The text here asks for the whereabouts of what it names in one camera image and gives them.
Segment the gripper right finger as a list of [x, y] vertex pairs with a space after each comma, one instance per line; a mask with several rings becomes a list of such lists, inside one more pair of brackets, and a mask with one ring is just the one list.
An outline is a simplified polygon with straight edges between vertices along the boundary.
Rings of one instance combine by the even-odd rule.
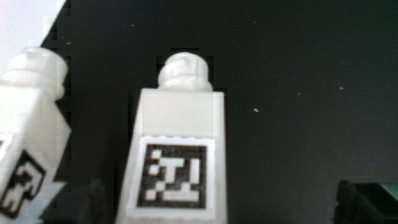
[[398, 224], [398, 183], [337, 185], [335, 224]]

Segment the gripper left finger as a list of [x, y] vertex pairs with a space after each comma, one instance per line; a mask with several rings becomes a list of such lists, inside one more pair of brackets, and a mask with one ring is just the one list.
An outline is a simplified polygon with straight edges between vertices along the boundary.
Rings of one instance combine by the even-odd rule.
[[40, 219], [44, 224], [110, 224], [106, 192], [99, 179], [62, 187]]

